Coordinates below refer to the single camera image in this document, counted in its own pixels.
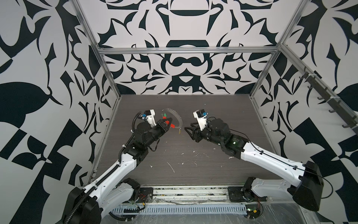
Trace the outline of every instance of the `black cable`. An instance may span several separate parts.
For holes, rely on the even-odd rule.
[[[118,221],[132,221],[132,219],[128,219],[128,218],[121,218],[121,217],[118,217],[116,216],[115,214],[113,214],[111,211],[108,213],[110,216],[112,216],[112,218],[114,219],[117,219]]]
[[[116,169],[118,169],[119,165],[115,165],[113,169],[111,169],[104,177],[102,177],[97,183],[96,186],[99,186],[103,181],[105,181]]]
[[[123,212],[128,211],[128,212],[134,213],[134,212],[139,212],[143,209],[145,209],[145,205],[143,205],[143,207],[141,209],[136,209],[136,210],[123,209]]]
[[[158,147],[159,141],[160,141],[160,138],[158,138],[157,145],[155,146],[155,149],[154,149],[154,150],[153,150],[150,146],[148,146],[148,148],[150,148],[150,150],[151,150],[152,152],[155,152],[155,151],[156,151],[156,148]]]
[[[140,111],[140,112],[138,112],[136,115],[135,115],[135,117],[134,117],[134,119],[133,119],[133,121],[132,121],[132,136],[128,139],[128,141],[124,144],[124,146],[125,147],[123,147],[120,151],[119,151],[119,153],[118,153],[118,161],[119,162],[121,162],[121,160],[122,160],[122,152],[123,152],[123,150],[125,150],[126,149],[126,147],[127,147],[127,145],[130,143],[130,141],[132,141],[132,139],[134,138],[134,128],[135,128],[135,122],[136,122],[136,120],[137,120],[137,118],[140,118],[140,116],[138,116],[139,114],[141,114],[142,112]]]
[[[155,150],[156,150],[156,148],[158,147],[159,141],[160,141],[160,138],[158,138],[157,145],[155,146]]]
[[[131,212],[131,213],[135,213],[135,212],[139,212],[139,211],[141,211],[141,210],[143,210],[143,209],[145,209],[145,205],[143,205],[142,208],[137,209],[137,210],[124,209],[123,212],[124,212],[124,211],[128,211],[128,212]],[[111,211],[109,212],[109,215],[112,216],[114,219],[117,219],[117,220],[119,220],[119,221],[126,221],[126,220],[127,220],[127,221],[132,221],[132,219],[118,217],[118,216],[116,216],[115,214],[113,214]]]
[[[135,130],[135,121],[137,120],[138,115],[140,115],[141,113],[142,113],[142,111],[139,111],[139,112],[135,115],[135,117],[134,117],[134,119],[133,119],[133,121],[132,121],[132,132],[134,132],[134,130]]]
[[[82,198],[77,202],[77,204],[73,207],[72,211],[70,212],[70,214],[67,216],[64,224],[69,224],[69,222],[71,221],[74,213],[77,211],[77,209],[81,206],[81,204],[84,202],[84,200],[87,199],[87,197],[92,193],[92,191],[94,191],[96,188],[93,186],[87,193],[85,193]]]
[[[262,206],[262,204],[261,204],[261,202],[260,201],[257,201],[259,204],[260,204],[260,206],[262,207],[262,211],[260,211],[261,213],[260,213],[260,215],[262,215],[263,214],[263,206]]]
[[[290,167],[293,167],[294,169],[302,170],[302,171],[304,171],[304,172],[307,172],[307,173],[316,175],[316,176],[321,177],[322,179],[326,180],[326,181],[329,183],[329,185],[331,185],[331,189],[332,189],[332,190],[331,190],[331,193],[330,193],[327,197],[322,197],[321,199],[328,198],[328,197],[330,197],[330,196],[333,194],[333,191],[334,191],[333,185],[331,184],[331,182],[329,182],[329,181],[328,181],[326,178],[324,178],[323,176],[318,175],[318,174],[316,174],[316,173],[312,173],[312,172],[310,172],[310,171],[306,171],[306,170],[300,169],[300,168],[298,168],[298,167],[296,167],[296,166],[292,166],[291,164],[288,164],[288,163],[286,163],[286,162],[284,162],[284,161],[282,161],[282,160],[279,160],[278,158],[275,158],[275,157],[273,157],[273,156],[271,156],[271,155],[269,155],[269,154],[266,154],[266,153],[264,153],[264,151],[258,150],[258,149],[255,147],[255,145],[250,141],[250,139],[248,138],[248,136],[247,136],[246,134],[244,134],[244,133],[242,133],[242,132],[239,132],[239,131],[236,131],[236,130],[233,130],[233,129],[230,129],[230,130],[245,135],[246,138],[247,138],[247,140],[251,143],[251,145],[252,145],[257,151],[259,151],[260,153],[265,154],[265,155],[267,155],[267,156],[269,156],[269,157],[271,157],[271,158],[274,158],[274,159],[280,161],[281,163],[284,163],[284,164],[286,164],[286,165],[288,165],[288,166],[290,166]]]

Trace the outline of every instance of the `patterned backdrop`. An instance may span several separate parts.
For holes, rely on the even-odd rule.
[[[126,54],[105,60],[121,94],[248,94],[270,53]]]
[[[298,0],[80,0],[100,47],[275,46]],[[121,94],[248,94],[269,53],[107,55]]]
[[[356,0],[312,0],[287,42],[356,112],[357,18]],[[358,136],[300,76],[281,54],[255,95],[259,111],[282,156],[317,163],[333,184],[332,196],[321,200],[320,221],[357,222]],[[322,196],[330,192],[325,182]]]
[[[70,2],[1,1],[0,15],[1,223],[56,223],[116,97]]]
[[[80,0],[101,47],[275,45],[298,0]]]

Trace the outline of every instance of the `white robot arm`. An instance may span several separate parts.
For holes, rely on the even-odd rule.
[[[205,139],[217,144],[227,155],[255,163],[283,178],[283,180],[248,178],[241,192],[245,200],[275,196],[293,199],[297,204],[311,211],[319,210],[323,180],[315,163],[308,161],[303,164],[269,152],[255,145],[248,138],[232,134],[228,124],[221,119],[207,120],[203,124],[203,119],[206,120],[207,115],[204,110],[195,111],[194,117],[198,122],[184,128],[193,140],[200,142]]]
[[[69,193],[59,224],[98,224],[117,205],[138,198],[139,183],[130,178],[121,183],[119,181],[143,161],[148,148],[152,150],[150,145],[169,130],[173,120],[166,118],[155,123],[154,110],[147,110],[141,116],[139,114],[133,120],[132,136],[120,150],[118,160],[95,181],[83,189],[76,187]],[[145,122],[139,123],[135,129],[137,118]]]

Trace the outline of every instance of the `red tab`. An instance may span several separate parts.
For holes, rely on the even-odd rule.
[[[166,117],[163,117],[163,119],[166,119]],[[169,121],[168,121],[168,120],[166,120],[165,122],[166,122],[166,124],[169,124]],[[175,128],[175,125],[171,124],[170,127],[171,127],[171,128]]]

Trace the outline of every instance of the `clear plastic sheet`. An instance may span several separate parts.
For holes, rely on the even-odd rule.
[[[117,221],[109,215],[105,216],[101,224],[306,224],[316,223],[314,212],[301,209],[296,203],[263,204],[264,212],[257,219],[248,219],[243,215],[234,214],[201,214],[201,215],[137,215],[128,222]]]

